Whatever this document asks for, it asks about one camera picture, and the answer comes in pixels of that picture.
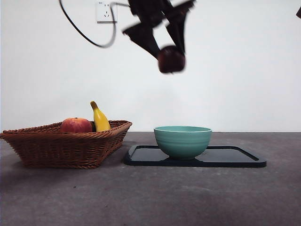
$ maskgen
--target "wall outlet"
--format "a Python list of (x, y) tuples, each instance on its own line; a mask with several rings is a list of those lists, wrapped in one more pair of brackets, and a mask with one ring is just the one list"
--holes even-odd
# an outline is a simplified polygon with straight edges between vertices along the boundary
[(98, 24), (112, 24), (117, 23), (117, 5), (112, 6), (114, 19), (111, 15), (110, 3), (114, 1), (100, 0), (96, 3), (96, 20)]

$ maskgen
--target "ceramic bowl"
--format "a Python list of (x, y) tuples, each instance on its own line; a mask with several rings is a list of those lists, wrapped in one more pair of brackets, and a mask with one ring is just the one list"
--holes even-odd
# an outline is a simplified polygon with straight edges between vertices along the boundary
[(202, 154), (212, 130), (194, 126), (163, 126), (154, 128), (159, 148), (170, 158), (189, 160)]

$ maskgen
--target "apple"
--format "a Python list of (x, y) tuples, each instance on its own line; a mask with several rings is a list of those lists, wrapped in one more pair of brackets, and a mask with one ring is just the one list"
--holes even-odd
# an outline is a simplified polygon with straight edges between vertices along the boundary
[(162, 73), (179, 72), (184, 69), (185, 55), (176, 46), (162, 48), (157, 56), (159, 70)]
[(83, 118), (67, 118), (62, 121), (60, 132), (89, 133), (92, 132), (92, 124)]

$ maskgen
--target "wicker basket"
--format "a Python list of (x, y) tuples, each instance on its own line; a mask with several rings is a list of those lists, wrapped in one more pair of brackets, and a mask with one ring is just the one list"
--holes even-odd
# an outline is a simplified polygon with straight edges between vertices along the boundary
[(109, 121), (103, 132), (59, 132), (62, 122), (51, 125), (5, 130), (0, 138), (7, 141), (29, 168), (93, 169), (118, 149), (132, 125), (129, 121)]

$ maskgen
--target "banana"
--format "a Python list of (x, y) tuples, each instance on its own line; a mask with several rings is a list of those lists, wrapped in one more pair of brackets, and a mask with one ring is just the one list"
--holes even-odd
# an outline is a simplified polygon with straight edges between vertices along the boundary
[(91, 101), (90, 104), (93, 109), (96, 132), (111, 129), (107, 117), (101, 112), (101, 110), (99, 110), (97, 104), (94, 101)]

